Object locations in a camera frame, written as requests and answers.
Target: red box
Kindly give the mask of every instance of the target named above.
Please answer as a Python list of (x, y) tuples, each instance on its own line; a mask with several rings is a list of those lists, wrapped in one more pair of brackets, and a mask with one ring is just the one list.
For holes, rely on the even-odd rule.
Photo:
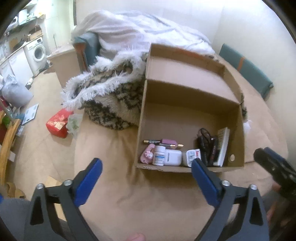
[(53, 117), (49, 119), (46, 123), (46, 127), (48, 131), (58, 137), (66, 138), (68, 134), (68, 130), (66, 125), (68, 123), (69, 115), (72, 115), (73, 111), (67, 111), (65, 109), (61, 109), (58, 113), (56, 113)]

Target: clutter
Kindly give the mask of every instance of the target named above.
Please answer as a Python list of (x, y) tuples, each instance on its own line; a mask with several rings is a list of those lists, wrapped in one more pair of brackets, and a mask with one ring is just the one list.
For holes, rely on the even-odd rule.
[(22, 121), (22, 125), (26, 124), (27, 122), (29, 122), (35, 118), (38, 105), (39, 104), (35, 104), (26, 110), (24, 120)]
[(2, 95), (6, 101), (16, 108), (26, 105), (33, 98), (32, 93), (11, 74), (5, 79)]
[(144, 164), (152, 164), (153, 155), (154, 155), (154, 144), (149, 144), (148, 147), (143, 151), (142, 155), (140, 156), (141, 163)]
[(73, 111), (61, 109), (46, 123), (48, 131), (55, 136), (66, 138), (68, 134), (66, 124), (68, 123), (69, 116), (72, 114)]
[(180, 166), (182, 163), (182, 152), (180, 150), (165, 150), (165, 166)]
[(66, 128), (68, 129), (68, 133), (72, 133), (74, 138), (78, 135), (78, 128), (82, 122), (83, 114), (73, 114), (69, 115), (68, 123)]
[(188, 150), (183, 154), (182, 163), (186, 167), (191, 167), (192, 161), (196, 158), (201, 159), (200, 149)]

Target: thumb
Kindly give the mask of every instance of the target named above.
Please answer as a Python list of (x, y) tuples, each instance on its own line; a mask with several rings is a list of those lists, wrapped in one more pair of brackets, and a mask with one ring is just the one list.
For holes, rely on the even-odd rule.
[(131, 236), (129, 236), (126, 241), (146, 241), (146, 238), (144, 234), (141, 233), (135, 233)]

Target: bottle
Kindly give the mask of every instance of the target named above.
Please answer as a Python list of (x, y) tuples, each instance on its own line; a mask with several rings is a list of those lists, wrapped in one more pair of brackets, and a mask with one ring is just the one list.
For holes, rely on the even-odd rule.
[(164, 161), (165, 161), (165, 147), (155, 146), (152, 164), (156, 166), (163, 166)]

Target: finger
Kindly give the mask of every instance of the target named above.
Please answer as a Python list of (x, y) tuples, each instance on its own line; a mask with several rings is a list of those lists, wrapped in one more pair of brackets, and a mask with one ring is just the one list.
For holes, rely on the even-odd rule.
[(279, 192), (281, 189), (281, 186), (279, 184), (277, 184), (276, 182), (274, 182), (272, 184), (272, 190), (276, 191), (276, 192)]
[(277, 203), (274, 202), (272, 204), (272, 206), (270, 207), (270, 209), (266, 213), (267, 221), (269, 222), (269, 224), (270, 224), (271, 218), (272, 218), (272, 216), (273, 216), (273, 214), (274, 214), (274, 212), (276, 210), (276, 205), (277, 205)]
[(145, 240), (146, 238), (144, 234), (141, 234), (141, 233), (135, 233), (126, 239), (126, 241), (145, 241)]

